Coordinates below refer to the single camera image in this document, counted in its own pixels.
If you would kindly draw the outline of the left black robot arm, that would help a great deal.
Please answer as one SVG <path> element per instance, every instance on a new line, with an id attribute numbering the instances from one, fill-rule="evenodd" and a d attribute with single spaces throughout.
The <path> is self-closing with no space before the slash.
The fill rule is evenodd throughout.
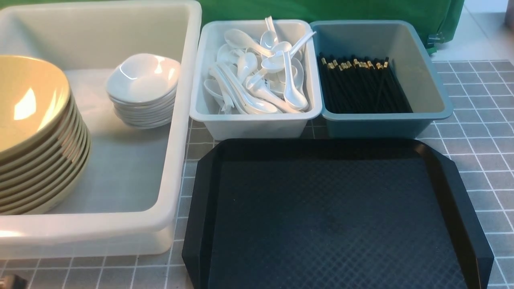
<path id="1" fill-rule="evenodd" d="M 27 289 L 28 282 L 19 275 L 7 275 L 0 278 L 0 289 Z"/>

